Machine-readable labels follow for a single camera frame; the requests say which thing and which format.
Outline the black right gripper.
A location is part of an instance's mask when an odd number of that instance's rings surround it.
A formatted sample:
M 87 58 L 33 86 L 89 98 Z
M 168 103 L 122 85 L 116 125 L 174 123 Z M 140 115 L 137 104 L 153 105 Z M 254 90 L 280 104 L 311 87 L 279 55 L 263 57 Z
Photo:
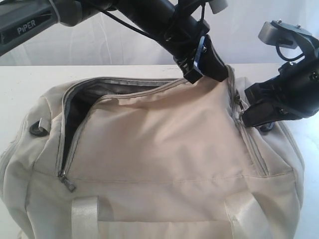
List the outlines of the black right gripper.
M 298 46 L 303 60 L 285 63 L 277 76 L 245 90 L 250 104 L 241 120 L 245 127 L 305 119 L 319 111 L 319 41 L 302 38 Z

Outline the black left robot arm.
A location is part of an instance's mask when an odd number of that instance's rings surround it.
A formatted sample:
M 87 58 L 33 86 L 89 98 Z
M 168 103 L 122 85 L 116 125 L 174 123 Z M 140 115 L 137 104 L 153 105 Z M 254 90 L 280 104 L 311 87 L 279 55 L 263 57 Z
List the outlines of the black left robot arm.
M 60 23 L 73 27 L 103 13 L 114 18 L 119 11 L 123 26 L 157 42 L 169 52 L 191 83 L 207 76 L 216 81 L 228 77 L 225 63 L 209 36 L 203 17 L 192 14 L 210 6 L 214 14 L 228 6 L 225 0 L 3 0 L 0 3 L 0 52 L 6 54 L 22 43 Z

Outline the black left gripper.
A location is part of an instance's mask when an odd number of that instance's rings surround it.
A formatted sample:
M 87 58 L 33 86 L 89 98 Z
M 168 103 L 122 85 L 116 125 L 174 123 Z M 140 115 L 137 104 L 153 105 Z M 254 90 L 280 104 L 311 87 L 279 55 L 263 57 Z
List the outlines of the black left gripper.
M 183 77 L 192 84 L 204 76 L 216 81 L 228 77 L 225 63 L 217 54 L 204 22 L 206 0 L 179 0 L 173 5 L 168 0 L 148 0 L 150 14 L 149 38 L 166 49 L 182 70 Z M 194 67 L 194 58 L 201 37 L 203 49 L 199 70 Z

